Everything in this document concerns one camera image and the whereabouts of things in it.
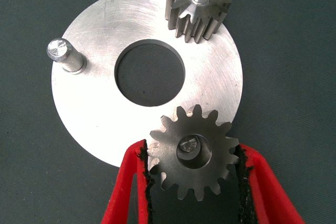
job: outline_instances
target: metal gear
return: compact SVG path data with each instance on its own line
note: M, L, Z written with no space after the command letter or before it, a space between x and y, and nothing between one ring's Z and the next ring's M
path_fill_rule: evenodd
M220 194L218 179L226 179L227 165L239 161L229 151L239 144L238 139L225 137L231 124L217 126L218 112L212 110L202 115L200 105L188 113L177 107L176 116L176 121L162 116L165 132L151 132L157 141L148 148L151 173L161 174L161 187L165 190L178 184L179 199L193 189L196 199L202 201L206 186Z
M185 42L194 37L210 39L227 15L232 0L167 0L165 18L175 36L185 34Z

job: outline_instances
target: gray background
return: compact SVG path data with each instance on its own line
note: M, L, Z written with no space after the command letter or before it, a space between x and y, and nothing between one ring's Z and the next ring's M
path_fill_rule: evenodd
M45 53L95 1L0 0L1 223L99 223L103 216L118 169L86 152L64 128ZM336 222L335 6L336 0L234 0L225 20L244 73L229 135L265 156L308 223ZM158 51L139 49L129 62L134 55L150 62ZM163 87L172 85L165 72L175 63L167 62L152 76ZM131 72L123 76L131 80ZM222 186L224 194L207 192L199 203L191 194L179 201L176 187L163 192L156 184L155 223L235 223L235 177ZM129 223L136 223L134 197Z

